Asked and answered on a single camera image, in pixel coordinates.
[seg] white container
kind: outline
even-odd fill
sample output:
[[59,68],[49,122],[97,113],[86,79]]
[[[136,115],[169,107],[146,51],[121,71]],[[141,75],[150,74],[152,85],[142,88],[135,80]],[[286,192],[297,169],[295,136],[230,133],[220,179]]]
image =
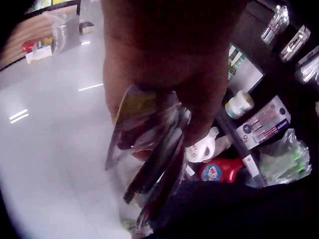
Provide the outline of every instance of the white container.
[[212,158],[215,152],[215,138],[218,133],[218,129],[213,127],[205,138],[186,148],[186,157],[188,161],[200,163]]
[[248,93],[243,91],[238,91],[237,94],[225,104],[227,114],[233,119],[238,119],[253,107],[253,99]]

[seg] white tile floor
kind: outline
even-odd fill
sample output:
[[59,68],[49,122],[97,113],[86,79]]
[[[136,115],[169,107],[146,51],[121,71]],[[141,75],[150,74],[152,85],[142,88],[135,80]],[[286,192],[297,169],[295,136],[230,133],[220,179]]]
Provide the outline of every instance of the white tile floor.
[[[103,86],[78,91],[102,83],[99,2],[81,18],[95,24],[82,38],[90,44],[0,72],[1,189],[28,238],[130,238],[119,218],[139,212],[104,170],[113,126]],[[24,109],[29,116],[11,124]]]

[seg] hand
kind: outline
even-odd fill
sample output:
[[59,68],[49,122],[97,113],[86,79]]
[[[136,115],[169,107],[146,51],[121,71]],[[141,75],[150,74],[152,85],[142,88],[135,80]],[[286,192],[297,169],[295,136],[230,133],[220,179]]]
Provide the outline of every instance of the hand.
[[113,122],[131,84],[175,90],[192,113],[185,135],[190,146],[207,135],[221,106],[228,82],[230,35],[245,3],[177,2],[102,2],[103,80]]

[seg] product box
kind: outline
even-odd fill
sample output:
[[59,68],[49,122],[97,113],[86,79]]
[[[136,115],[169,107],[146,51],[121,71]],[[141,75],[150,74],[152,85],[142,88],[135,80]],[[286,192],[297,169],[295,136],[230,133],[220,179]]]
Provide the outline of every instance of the product box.
[[287,128],[291,116],[278,96],[241,125],[236,131],[248,149],[252,149],[265,140]]

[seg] white jar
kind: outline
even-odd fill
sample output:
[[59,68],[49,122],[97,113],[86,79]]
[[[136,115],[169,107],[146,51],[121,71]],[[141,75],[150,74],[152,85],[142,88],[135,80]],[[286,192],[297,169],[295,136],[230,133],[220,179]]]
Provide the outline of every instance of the white jar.
[[225,104],[227,114],[233,119],[238,119],[253,107],[253,99],[248,93],[243,91],[238,91],[237,94]]

